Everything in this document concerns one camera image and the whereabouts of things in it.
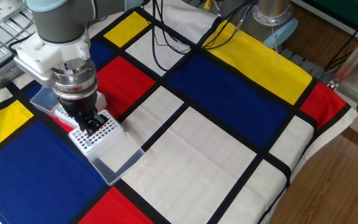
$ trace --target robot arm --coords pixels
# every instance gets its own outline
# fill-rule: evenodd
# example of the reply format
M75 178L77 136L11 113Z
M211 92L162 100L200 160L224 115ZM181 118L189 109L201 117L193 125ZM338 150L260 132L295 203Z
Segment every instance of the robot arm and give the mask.
M107 119L98 115L96 67L86 24L140 6L144 0L27 0L37 32L17 46L15 62L46 88L92 135Z

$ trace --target metal stand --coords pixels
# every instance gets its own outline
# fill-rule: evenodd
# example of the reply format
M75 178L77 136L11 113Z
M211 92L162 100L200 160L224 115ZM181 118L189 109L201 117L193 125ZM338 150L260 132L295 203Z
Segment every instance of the metal stand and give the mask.
M343 81L348 78L348 76L353 71L354 67L358 64L358 46L345 61L342 67L339 69L333 80L328 83L328 87L333 91L338 91L344 96L348 97L352 101L355 101L358 104L358 92L352 90L346 85L343 85Z

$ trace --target yellow square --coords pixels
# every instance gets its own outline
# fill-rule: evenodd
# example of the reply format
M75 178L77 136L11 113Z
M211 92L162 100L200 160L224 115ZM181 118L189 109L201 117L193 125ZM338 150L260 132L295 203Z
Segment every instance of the yellow square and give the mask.
M148 26L148 22L138 13L133 12L122 22L112 28L107 34L104 35L105 38L113 42L118 47L122 47L132 38L134 38L139 32L145 29Z

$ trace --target red square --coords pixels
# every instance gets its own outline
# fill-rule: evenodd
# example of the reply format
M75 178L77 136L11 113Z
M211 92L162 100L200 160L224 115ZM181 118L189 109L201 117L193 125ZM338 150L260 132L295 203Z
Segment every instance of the red square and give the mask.
M345 105L346 102L341 97L318 82L300 109L317 121L317 130L319 130Z
M122 57L115 58L98 72L98 91L106 95L106 109L119 117L155 82Z
M152 222L113 187L79 222L79 224L88 223L151 224Z

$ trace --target blue rectangle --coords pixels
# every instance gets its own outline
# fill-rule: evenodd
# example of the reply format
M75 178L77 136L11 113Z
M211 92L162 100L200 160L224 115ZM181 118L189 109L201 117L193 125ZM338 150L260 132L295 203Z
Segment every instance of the blue rectangle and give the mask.
M2 223L67 223L106 183L36 121L0 151Z
M245 137L264 147L288 111L201 55L168 82Z
M95 41L91 44L89 52L91 54L91 59L96 65L96 67L101 65L105 60L107 60L114 54L114 52L110 48L108 48L99 41Z

